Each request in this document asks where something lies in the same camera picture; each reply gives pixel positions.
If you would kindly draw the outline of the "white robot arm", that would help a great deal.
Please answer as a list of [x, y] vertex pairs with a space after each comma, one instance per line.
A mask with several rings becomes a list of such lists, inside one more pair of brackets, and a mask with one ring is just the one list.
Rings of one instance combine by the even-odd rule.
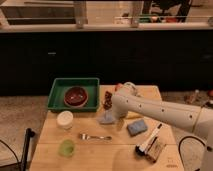
[[137, 95], [136, 86], [124, 83], [112, 95], [112, 113], [122, 118], [129, 111], [174, 126], [207, 141], [200, 171], [213, 171], [213, 109], [156, 101]]

